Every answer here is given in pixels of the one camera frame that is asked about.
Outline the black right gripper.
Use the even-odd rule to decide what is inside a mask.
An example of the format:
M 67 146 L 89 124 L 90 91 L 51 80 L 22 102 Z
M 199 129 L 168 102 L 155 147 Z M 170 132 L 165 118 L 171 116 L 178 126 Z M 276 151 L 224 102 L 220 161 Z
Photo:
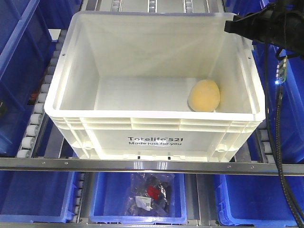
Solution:
M 224 31 L 302 54 L 304 2 L 302 0 L 269 2 L 258 13 L 234 15 L 232 20 L 226 20 Z

